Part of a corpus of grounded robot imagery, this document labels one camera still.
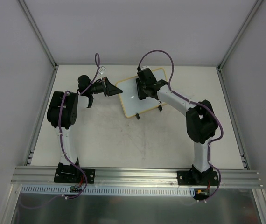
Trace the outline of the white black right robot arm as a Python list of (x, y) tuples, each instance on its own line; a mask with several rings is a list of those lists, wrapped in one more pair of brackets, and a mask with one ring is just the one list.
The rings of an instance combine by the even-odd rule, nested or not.
[(138, 97), (147, 97), (165, 102), (182, 113), (186, 118), (187, 134), (194, 142), (194, 161), (191, 169), (178, 180), (180, 185), (212, 185), (219, 184), (217, 172), (210, 164), (209, 141), (218, 129), (218, 123), (208, 100), (199, 103), (191, 102), (174, 90), (163, 79), (157, 80), (150, 68), (137, 68), (136, 79)]

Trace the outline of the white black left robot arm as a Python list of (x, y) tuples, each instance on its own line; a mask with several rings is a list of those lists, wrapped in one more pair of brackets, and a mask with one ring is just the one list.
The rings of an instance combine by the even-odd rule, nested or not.
[(47, 120), (55, 129), (61, 147), (61, 159), (54, 176), (55, 183), (94, 183), (95, 170), (80, 168), (77, 150), (71, 138), (72, 126), (77, 120), (78, 105), (91, 108), (94, 94), (103, 93), (107, 97), (122, 92), (108, 80), (108, 77), (91, 80), (87, 75), (81, 75), (78, 78), (77, 92), (53, 93), (47, 111)]

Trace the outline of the yellow framed small whiteboard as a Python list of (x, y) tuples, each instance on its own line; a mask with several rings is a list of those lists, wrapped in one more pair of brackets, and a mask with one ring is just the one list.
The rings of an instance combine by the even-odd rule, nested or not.
[(141, 114), (153, 110), (159, 105), (166, 105), (166, 103), (157, 101), (151, 97), (139, 100), (136, 84), (137, 78), (138, 76), (136, 75), (116, 83), (116, 87), (123, 91), (123, 93), (119, 94), (119, 99), (127, 118), (135, 117), (137, 113)]

